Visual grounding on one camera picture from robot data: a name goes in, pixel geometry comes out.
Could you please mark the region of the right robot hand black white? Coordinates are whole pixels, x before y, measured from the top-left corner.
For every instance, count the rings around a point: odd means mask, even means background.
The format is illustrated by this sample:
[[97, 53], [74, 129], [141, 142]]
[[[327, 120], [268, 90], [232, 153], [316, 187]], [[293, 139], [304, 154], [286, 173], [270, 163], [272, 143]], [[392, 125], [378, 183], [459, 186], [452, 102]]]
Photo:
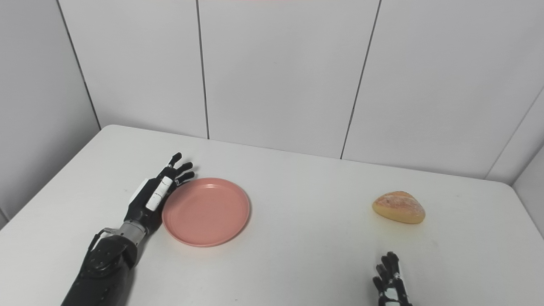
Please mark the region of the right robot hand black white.
[[381, 256], [372, 281], [378, 292], [379, 306], [411, 306], [400, 269], [400, 258], [394, 252]]

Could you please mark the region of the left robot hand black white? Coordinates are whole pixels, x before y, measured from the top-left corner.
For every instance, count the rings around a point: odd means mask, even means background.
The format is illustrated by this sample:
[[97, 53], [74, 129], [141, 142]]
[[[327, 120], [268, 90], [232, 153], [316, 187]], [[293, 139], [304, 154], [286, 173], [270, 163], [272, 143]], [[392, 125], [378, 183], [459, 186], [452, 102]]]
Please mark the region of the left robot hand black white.
[[156, 177], [143, 182], [130, 200], [124, 222], [138, 223], [147, 234], [161, 226], [162, 212], [169, 196], [196, 176], [192, 162], [176, 167], [181, 159], [182, 153], [175, 153]]

